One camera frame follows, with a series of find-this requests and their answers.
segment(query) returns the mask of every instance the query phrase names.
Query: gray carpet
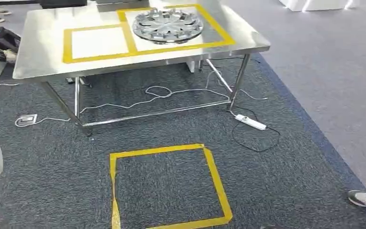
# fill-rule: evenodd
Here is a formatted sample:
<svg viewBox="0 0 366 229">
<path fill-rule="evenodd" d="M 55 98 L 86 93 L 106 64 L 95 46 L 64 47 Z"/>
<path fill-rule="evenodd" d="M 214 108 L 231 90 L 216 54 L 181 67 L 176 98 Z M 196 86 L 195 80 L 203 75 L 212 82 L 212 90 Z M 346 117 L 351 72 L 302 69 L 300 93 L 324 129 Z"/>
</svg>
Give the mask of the gray carpet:
<svg viewBox="0 0 366 229">
<path fill-rule="evenodd" d="M 93 129 L 92 138 L 71 123 L 57 121 L 17 128 L 13 122 L 19 115 L 38 113 L 39 119 L 65 116 L 37 84 L 1 86 L 1 226 L 108 228 L 109 153 L 202 143 L 212 151 L 233 212 L 228 225 L 215 228 L 259 229 L 275 224 L 285 229 L 366 229 L 366 209 L 349 204 L 345 193 L 350 187 L 342 178 L 344 174 L 314 143 L 313 133 L 305 130 L 305 122 L 262 71 L 268 65 L 260 61 L 251 61 L 244 89 L 269 99 L 256 101 L 241 94 L 238 105 L 251 108 L 261 122 L 281 132 L 280 144 L 264 153 L 250 151 L 232 140 L 231 130 L 237 122 L 224 106 L 101 126 Z M 238 60 L 215 61 L 229 82 L 233 82 L 239 64 Z M 200 88 L 208 73 L 206 69 L 191 74 L 184 64 L 177 64 L 91 77 L 93 88 L 83 87 L 83 107 L 150 99 L 152 96 L 142 89 L 150 85 L 173 91 Z M 1 81 L 11 82 L 10 74 L 11 68 L 7 68 Z M 51 83 L 72 105 L 73 87 L 62 80 Z M 224 92 L 215 79 L 211 86 Z M 130 110 L 90 110 L 83 119 L 121 117 L 219 99 L 210 93 L 188 92 Z M 271 145 L 275 135 L 244 125 L 235 134 L 258 149 Z M 198 150 L 122 158 L 117 168 L 122 228 L 222 215 L 205 159 Z"/>
</svg>

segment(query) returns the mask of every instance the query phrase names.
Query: power strip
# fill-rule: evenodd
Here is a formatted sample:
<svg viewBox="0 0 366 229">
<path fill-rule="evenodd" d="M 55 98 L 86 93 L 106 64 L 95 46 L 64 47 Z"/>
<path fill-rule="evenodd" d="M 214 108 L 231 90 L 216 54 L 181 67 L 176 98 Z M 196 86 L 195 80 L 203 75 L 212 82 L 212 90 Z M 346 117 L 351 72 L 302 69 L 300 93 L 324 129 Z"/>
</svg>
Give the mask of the power strip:
<svg viewBox="0 0 366 229">
<path fill-rule="evenodd" d="M 266 129 L 266 125 L 264 125 L 263 123 L 260 123 L 258 121 L 255 121 L 247 116 L 244 116 L 244 115 L 241 115 L 241 114 L 238 114 L 235 116 L 235 119 L 236 120 L 239 120 L 249 126 L 252 126 L 258 130 L 265 130 Z"/>
</svg>

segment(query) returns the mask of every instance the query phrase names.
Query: black cable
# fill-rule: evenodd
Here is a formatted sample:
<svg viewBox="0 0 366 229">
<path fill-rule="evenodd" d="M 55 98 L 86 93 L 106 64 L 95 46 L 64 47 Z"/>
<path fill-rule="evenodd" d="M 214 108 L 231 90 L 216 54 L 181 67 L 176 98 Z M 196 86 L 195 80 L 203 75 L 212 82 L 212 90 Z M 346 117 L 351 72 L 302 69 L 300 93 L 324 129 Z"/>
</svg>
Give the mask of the black cable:
<svg viewBox="0 0 366 229">
<path fill-rule="evenodd" d="M 247 108 L 239 107 L 239 106 L 235 106 L 235 107 L 236 107 L 236 108 L 239 108 L 239 109 L 243 109 L 243 110 L 246 110 L 246 111 L 250 111 L 250 112 L 252 112 L 252 114 L 253 114 L 254 118 L 256 119 L 256 121 L 258 121 L 258 122 L 259 122 L 259 119 L 257 118 L 257 115 L 256 115 L 256 113 L 255 113 L 254 111 L 252 111 L 252 110 L 250 110 L 250 109 L 247 109 Z M 267 127 L 266 127 L 266 129 L 272 130 L 272 131 L 274 131 L 274 132 L 276 132 L 276 133 L 278 134 L 278 138 L 277 138 L 276 143 L 275 143 L 274 145 L 272 145 L 271 147 L 268 147 L 268 148 L 266 148 L 266 149 L 263 149 L 263 150 L 257 150 L 257 149 L 253 149 L 253 148 L 251 148 L 251 147 L 245 146 L 244 144 L 240 143 L 240 142 L 235 138 L 235 135 L 234 135 L 235 129 L 239 126 L 239 124 L 240 124 L 240 123 L 236 124 L 236 126 L 232 129 L 231 135 L 232 135 L 232 139 L 233 139 L 233 140 L 234 140 L 238 145 L 240 145 L 240 146 L 242 146 L 242 147 L 244 147 L 244 148 L 250 149 L 250 150 L 252 150 L 252 151 L 254 151 L 254 152 L 257 152 L 257 153 L 263 153 L 263 152 L 266 152 L 267 150 L 270 150 L 270 149 L 272 149 L 272 148 L 276 147 L 276 146 L 280 143 L 281 133 L 280 133 L 278 130 L 273 129 L 273 128 L 271 128 L 271 127 L 268 127 L 268 126 L 267 126 Z"/>
</svg>

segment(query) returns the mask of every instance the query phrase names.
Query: yellow tape rectangle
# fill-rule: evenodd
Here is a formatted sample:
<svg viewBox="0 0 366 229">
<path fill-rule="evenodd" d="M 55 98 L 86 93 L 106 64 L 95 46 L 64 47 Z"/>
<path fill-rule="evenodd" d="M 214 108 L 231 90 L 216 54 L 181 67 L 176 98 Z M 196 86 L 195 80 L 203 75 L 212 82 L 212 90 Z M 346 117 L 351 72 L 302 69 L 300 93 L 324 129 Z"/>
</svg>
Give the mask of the yellow tape rectangle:
<svg viewBox="0 0 366 229">
<path fill-rule="evenodd" d="M 78 62 L 99 61 L 99 60 L 108 60 L 108 59 L 115 59 L 115 58 L 121 58 L 121 57 L 131 57 L 131 56 L 156 54 L 156 53 L 162 53 L 162 52 L 192 50 L 192 49 L 200 49 L 200 48 L 211 48 L 211 47 L 235 44 L 235 41 L 232 39 L 232 37 L 218 24 L 218 22 L 201 5 L 187 4 L 187 5 L 168 6 L 167 8 L 183 8 L 183 7 L 196 7 L 197 11 L 205 18 L 205 20 L 211 25 L 211 27 L 215 31 L 218 32 L 218 34 L 222 37 L 223 40 L 218 41 L 218 42 L 208 42 L 208 43 L 203 43 L 203 44 L 187 45 L 187 46 L 180 46 L 180 47 L 173 47 L 173 48 L 138 51 L 137 47 L 135 45 L 133 34 L 131 32 L 131 28 L 128 24 L 125 13 L 128 11 L 150 10 L 152 8 L 118 10 L 117 15 L 119 17 L 120 24 L 64 30 L 63 62 L 64 63 L 78 63 Z M 129 51 L 128 53 L 118 53 L 118 54 L 111 54 L 111 55 L 101 55 L 101 56 L 83 57 L 83 58 L 75 58 L 75 59 L 73 58 L 73 56 L 72 56 L 72 32 L 82 31 L 82 30 L 106 29 L 106 28 L 112 28 L 112 27 L 121 27 L 122 28 L 124 38 L 127 42 L 127 47 L 128 47 L 128 51 Z"/>
<path fill-rule="evenodd" d="M 204 152 L 205 159 L 206 159 L 208 167 L 210 169 L 211 177 L 213 179 L 214 187 L 217 192 L 218 199 L 220 201 L 224 216 L 219 217 L 219 218 L 214 218 L 214 219 L 203 219 L 203 220 L 198 220 L 198 221 L 193 221 L 193 222 L 158 226 L 158 227 L 153 227 L 150 229 L 197 229 L 197 228 L 206 228 L 206 227 L 212 227 L 212 226 L 229 223 L 229 221 L 231 221 L 231 219 L 232 219 L 232 211 L 231 211 L 231 207 L 229 206 L 228 198 L 226 197 L 220 175 L 218 174 L 218 170 L 215 165 L 213 155 L 212 155 L 211 151 L 209 149 L 207 149 L 203 144 L 192 144 L 192 145 L 169 146 L 169 147 L 144 149 L 144 150 L 136 150 L 136 151 L 110 154 L 110 177 L 112 179 L 112 190 L 113 190 L 112 229 L 121 228 L 120 213 L 119 213 L 119 209 L 117 206 L 116 192 L 115 192 L 116 191 L 115 190 L 116 159 L 128 157 L 128 156 L 142 156 L 142 155 L 149 155 L 149 154 L 158 154 L 158 153 L 166 153 L 166 152 L 179 151 L 179 150 L 192 150 L 192 149 L 202 149 Z"/>
</svg>

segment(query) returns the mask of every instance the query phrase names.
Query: white box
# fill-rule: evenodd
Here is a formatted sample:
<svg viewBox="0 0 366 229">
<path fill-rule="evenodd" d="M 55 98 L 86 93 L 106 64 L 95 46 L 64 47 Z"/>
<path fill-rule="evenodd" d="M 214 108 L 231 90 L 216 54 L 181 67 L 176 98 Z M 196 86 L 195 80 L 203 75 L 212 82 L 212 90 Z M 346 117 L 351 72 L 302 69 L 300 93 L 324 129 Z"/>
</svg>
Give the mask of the white box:
<svg viewBox="0 0 366 229">
<path fill-rule="evenodd" d="M 357 7 L 360 0 L 279 0 L 291 11 L 338 10 Z"/>
</svg>

